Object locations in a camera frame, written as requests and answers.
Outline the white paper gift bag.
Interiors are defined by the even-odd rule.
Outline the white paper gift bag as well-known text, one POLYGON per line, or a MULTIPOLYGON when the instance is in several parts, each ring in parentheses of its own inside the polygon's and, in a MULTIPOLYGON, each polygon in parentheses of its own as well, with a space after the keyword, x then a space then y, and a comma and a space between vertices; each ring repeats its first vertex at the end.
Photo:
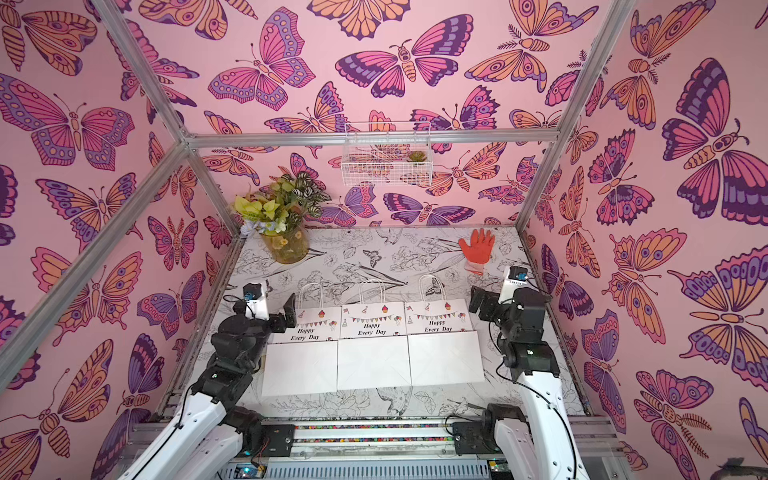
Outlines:
POLYGON ((304 306, 296 298, 296 325, 270 337, 266 349, 261 395, 279 397, 330 393, 337 390, 338 341, 342 307, 327 304, 315 283, 319 302, 304 306))

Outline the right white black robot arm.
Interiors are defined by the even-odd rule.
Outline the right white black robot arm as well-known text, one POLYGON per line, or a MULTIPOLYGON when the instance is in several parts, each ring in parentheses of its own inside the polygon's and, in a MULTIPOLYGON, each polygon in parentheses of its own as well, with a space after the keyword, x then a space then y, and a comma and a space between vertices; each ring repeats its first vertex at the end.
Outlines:
POLYGON ((589 473, 568 420, 561 371, 543 340, 548 296, 515 287, 507 297, 474 286, 469 311, 499 327, 500 367, 519 391, 521 407, 490 404, 483 412, 486 440, 497 447, 514 479, 587 479, 589 473))

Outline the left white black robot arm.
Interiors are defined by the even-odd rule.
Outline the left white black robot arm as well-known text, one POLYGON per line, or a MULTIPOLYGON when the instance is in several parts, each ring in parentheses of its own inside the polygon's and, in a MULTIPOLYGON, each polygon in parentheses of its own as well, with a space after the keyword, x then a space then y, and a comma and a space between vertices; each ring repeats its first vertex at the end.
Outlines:
POLYGON ((262 416, 239 405, 270 338, 297 326, 297 295, 271 313, 267 294, 248 284, 233 314, 211 335, 214 353, 185 391, 173 419, 120 475, 122 479, 212 479, 248 449, 259 449, 262 416))

